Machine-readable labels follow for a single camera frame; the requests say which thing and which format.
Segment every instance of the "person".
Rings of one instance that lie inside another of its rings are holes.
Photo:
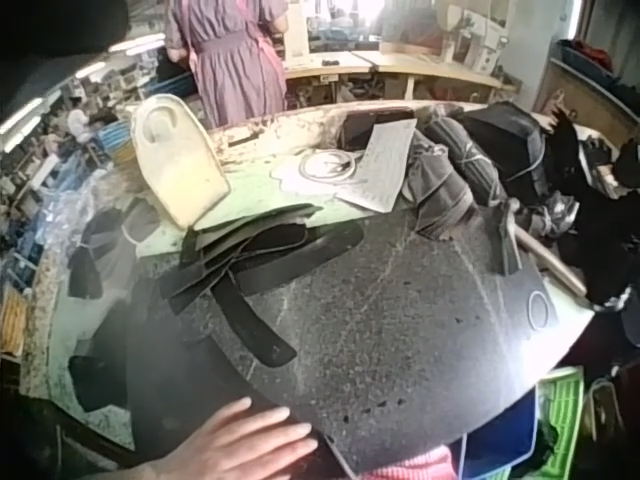
[[[290,410],[247,415],[251,399],[220,409],[165,458],[86,480],[286,480],[287,469],[318,447],[308,423],[286,424]]]
[[[67,117],[69,133],[73,135],[80,144],[85,144],[93,138],[93,131],[90,127],[89,117],[82,110],[82,98],[71,98],[71,111]]]
[[[193,71],[209,127],[284,110],[284,67],[263,29],[286,32],[287,8],[287,0],[169,0],[167,55]]]
[[[51,125],[45,126],[42,144],[47,157],[50,155],[58,155],[60,142],[62,142],[62,138],[54,132],[53,127]]]

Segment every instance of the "pink cloth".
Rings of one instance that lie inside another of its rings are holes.
[[[451,451],[447,447],[368,473],[363,480],[457,480]]]

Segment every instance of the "fluorescent light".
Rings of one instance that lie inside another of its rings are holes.
[[[164,40],[164,33],[154,33],[152,35],[145,35],[144,37],[138,37],[133,40],[116,43],[109,48],[109,51],[121,52],[123,50],[129,50],[130,48],[144,45],[145,43],[157,42],[158,40]]]
[[[571,17],[569,18],[569,32],[567,38],[573,40],[578,33],[578,25],[580,24],[580,15],[582,14],[582,0],[573,0],[571,6]]]
[[[96,62],[93,65],[89,65],[88,67],[84,67],[82,70],[78,70],[78,73],[76,73],[76,78],[84,78],[86,76],[89,76],[92,73],[97,72],[101,68],[104,68],[105,65],[106,65],[105,62]]]
[[[34,98],[20,110],[14,113],[11,117],[9,117],[9,120],[0,125],[0,135],[4,135],[9,130],[11,130],[16,123],[22,120],[31,110],[36,108],[41,103],[42,98]]]
[[[24,140],[24,135],[16,133],[13,137],[7,140],[7,143],[4,144],[4,153],[9,153],[11,150],[16,148],[22,140]]]
[[[37,116],[32,118],[31,120],[29,120],[29,123],[27,123],[24,127],[22,127],[22,130],[20,130],[20,133],[23,136],[27,136],[31,133],[31,131],[36,128],[36,125],[38,125],[40,123],[40,120],[42,120],[41,116]]]
[[[154,48],[160,48],[163,45],[164,45],[164,40],[156,40],[155,42],[145,43],[143,45],[138,45],[137,47],[130,48],[124,53],[132,57],[133,55],[138,55],[139,53],[143,53],[148,50],[153,50]]]

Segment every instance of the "ceiling light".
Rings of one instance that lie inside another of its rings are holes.
[[[121,43],[116,43],[109,48],[110,52],[121,52],[123,50],[129,50],[133,47],[144,45],[145,43],[157,42],[158,40],[164,40],[164,33],[154,33],[151,35],[145,35],[144,37],[134,38],[133,40],[125,40]]]
[[[27,135],[29,135],[31,133],[31,131],[36,128],[36,125],[38,125],[40,123],[40,120],[42,120],[41,116],[37,116],[32,118],[31,120],[29,120],[29,123],[27,123],[24,127],[22,127],[22,130],[20,130],[20,133],[26,137]]]
[[[155,42],[145,43],[144,45],[138,45],[137,47],[130,48],[126,53],[128,56],[138,55],[139,53],[153,50],[154,48],[160,48],[164,46],[164,40],[156,40]]]
[[[19,145],[22,140],[24,140],[24,135],[22,135],[21,133],[15,134],[13,137],[7,140],[7,143],[4,144],[4,153],[9,153],[11,150],[16,148],[16,146]]]
[[[14,113],[9,120],[0,125],[0,135],[4,135],[9,130],[11,130],[16,123],[22,120],[31,110],[36,108],[38,105],[42,103],[42,98],[34,98],[29,103],[27,103],[24,107]]]
[[[101,68],[104,68],[105,65],[106,65],[105,62],[97,62],[97,63],[94,63],[93,65],[89,65],[88,67],[84,67],[82,70],[78,70],[78,73],[76,73],[76,78],[84,78],[88,75],[91,75],[92,73],[97,72]]]

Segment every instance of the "sewing machine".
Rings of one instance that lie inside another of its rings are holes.
[[[469,50],[464,65],[483,75],[491,75],[509,41],[507,29],[484,15],[457,5],[444,6],[438,12],[438,21],[448,32],[443,42],[443,60],[451,62],[466,39]]]

